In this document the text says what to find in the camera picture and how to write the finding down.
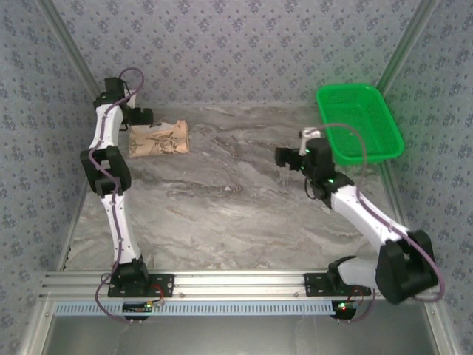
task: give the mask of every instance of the vent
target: vent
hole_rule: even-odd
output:
[[[112,314],[122,314],[122,302],[103,301]],[[156,305],[147,316],[310,316],[335,314],[327,301],[172,302]],[[57,302],[56,316],[103,316],[95,302]]]

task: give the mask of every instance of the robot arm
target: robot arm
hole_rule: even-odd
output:
[[[423,231],[410,231],[386,216],[357,188],[346,175],[335,171],[332,150],[320,131],[307,128],[301,132],[299,149],[276,148],[276,163],[301,171],[313,193],[313,199],[347,218],[371,243],[378,260],[344,257],[329,265],[328,280],[336,291],[343,285],[377,288],[391,303],[437,285],[438,279],[425,259],[401,236],[406,233],[432,259],[429,237]]]
[[[135,108],[134,95],[129,100],[123,100],[129,96],[124,84],[120,78],[105,79],[106,91],[94,101],[97,114],[95,135],[89,150],[81,152],[81,162],[89,185],[92,191],[100,196],[109,219],[114,261],[117,263],[117,268],[111,276],[111,284],[125,291],[127,296],[137,296],[146,293],[150,282],[129,222],[127,200],[132,178],[117,144],[122,124],[152,124],[153,114],[150,109],[141,112],[139,108]],[[116,104],[119,100],[123,100],[123,103]],[[95,163],[116,179],[117,191],[115,182],[96,167],[90,154]]]

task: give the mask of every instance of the green basket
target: green basket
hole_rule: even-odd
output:
[[[396,158],[404,141],[381,93],[369,84],[341,84],[321,87],[316,95],[325,124],[348,124],[360,132],[368,163]],[[345,128],[327,129],[335,161],[339,165],[361,165],[363,156],[357,137]]]

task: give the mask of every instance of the marble surface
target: marble surface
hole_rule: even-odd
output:
[[[296,147],[298,131],[319,122],[316,109],[212,106],[154,114],[186,120],[191,151],[127,159],[132,225],[149,269],[326,268],[348,254],[374,257],[347,220],[306,197],[300,172],[274,163],[276,146]],[[128,152],[126,134],[120,150]],[[352,179],[358,170],[341,169]],[[376,168],[363,191],[392,214]],[[100,198],[88,192],[67,270],[108,269],[112,254]]]

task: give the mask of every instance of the patterned wallpaper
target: patterned wallpaper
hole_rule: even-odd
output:
[[[133,65],[140,104],[314,102],[375,83],[418,0],[54,0],[99,83]]]
[[[33,1],[0,5],[0,354],[16,354],[84,180],[90,98]]]
[[[442,1],[388,92],[406,142],[392,162],[413,226],[431,236],[446,303],[473,354],[473,4]]]

